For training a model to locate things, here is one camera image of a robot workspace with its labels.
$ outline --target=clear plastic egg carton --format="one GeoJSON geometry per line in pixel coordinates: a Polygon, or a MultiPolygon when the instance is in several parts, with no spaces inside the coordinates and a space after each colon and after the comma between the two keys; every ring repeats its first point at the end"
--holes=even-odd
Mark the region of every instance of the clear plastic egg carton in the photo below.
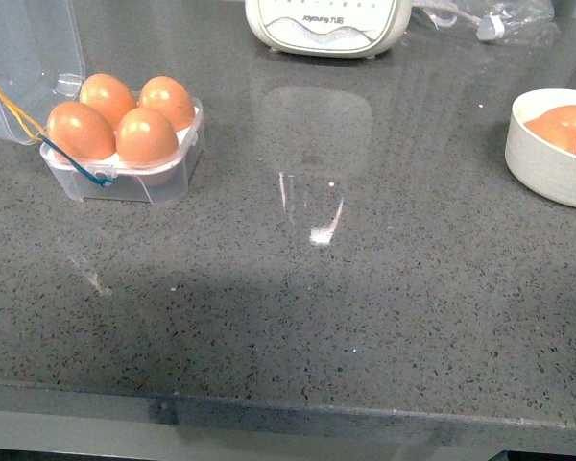
{"type": "Polygon", "coordinates": [[[56,158],[47,144],[40,146],[40,155],[66,195],[73,200],[122,200],[149,202],[154,206],[174,202],[186,194],[189,179],[204,148],[203,105],[197,98],[192,98],[192,102],[196,110],[192,125],[178,132],[179,148],[160,165],[132,167],[119,161],[114,162],[115,156],[107,160],[82,163],[97,178],[113,178],[114,183],[111,185],[102,187],[92,182],[72,164],[63,158],[56,158]]]}

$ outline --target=white appliance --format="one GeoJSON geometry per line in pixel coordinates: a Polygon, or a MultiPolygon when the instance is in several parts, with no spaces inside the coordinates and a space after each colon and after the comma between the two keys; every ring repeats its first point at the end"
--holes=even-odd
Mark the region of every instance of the white appliance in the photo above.
{"type": "Polygon", "coordinates": [[[273,50],[373,57],[400,38],[412,0],[246,0],[255,35],[273,50]]]}

